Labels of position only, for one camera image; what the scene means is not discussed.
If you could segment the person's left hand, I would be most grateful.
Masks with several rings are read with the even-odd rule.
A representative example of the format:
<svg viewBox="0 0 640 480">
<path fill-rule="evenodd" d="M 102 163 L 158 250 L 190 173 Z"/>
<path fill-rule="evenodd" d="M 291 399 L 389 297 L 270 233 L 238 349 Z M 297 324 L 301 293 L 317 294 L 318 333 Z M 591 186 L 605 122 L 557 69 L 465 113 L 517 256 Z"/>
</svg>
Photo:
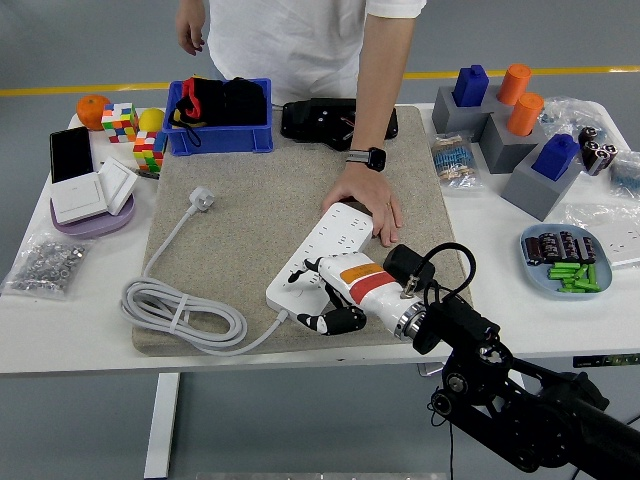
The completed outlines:
<svg viewBox="0 0 640 480">
<path fill-rule="evenodd" d="M 399 240 L 403 212 L 383 173 L 371 170 L 363 163 L 347 162 L 321 203 L 322 213 L 336 202 L 348 198 L 355 199 L 370 212 L 372 234 L 384 247 L 390 247 Z"/>
</svg>

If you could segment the person's right hand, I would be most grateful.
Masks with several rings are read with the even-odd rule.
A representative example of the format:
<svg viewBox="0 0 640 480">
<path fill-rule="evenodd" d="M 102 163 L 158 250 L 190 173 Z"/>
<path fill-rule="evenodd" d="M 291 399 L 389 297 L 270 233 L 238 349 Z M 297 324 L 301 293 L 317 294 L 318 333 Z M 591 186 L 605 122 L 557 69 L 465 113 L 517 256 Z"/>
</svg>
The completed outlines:
<svg viewBox="0 0 640 480">
<path fill-rule="evenodd" d="M 202 29 L 206 15 L 203 9 L 194 5 L 182 5 L 175 18 L 179 46 L 189 55 L 195 56 L 203 50 L 205 41 Z"/>
</svg>

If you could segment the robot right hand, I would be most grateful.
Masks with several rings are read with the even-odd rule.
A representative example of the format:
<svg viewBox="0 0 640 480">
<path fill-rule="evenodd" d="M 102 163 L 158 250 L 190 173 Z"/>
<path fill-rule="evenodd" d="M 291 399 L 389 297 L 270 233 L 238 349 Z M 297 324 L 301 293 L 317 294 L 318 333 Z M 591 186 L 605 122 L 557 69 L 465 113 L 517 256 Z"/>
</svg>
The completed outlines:
<svg viewBox="0 0 640 480">
<path fill-rule="evenodd" d="M 424 316 L 424 303 L 406 294 L 382 266 L 361 252 L 306 259 L 288 281 L 295 283 L 308 271 L 319 275 L 335 309 L 324 314 L 299 313 L 296 319 L 325 336 L 335 336 L 364 328 L 375 316 L 397 338 L 408 336 L 409 326 Z"/>
</svg>

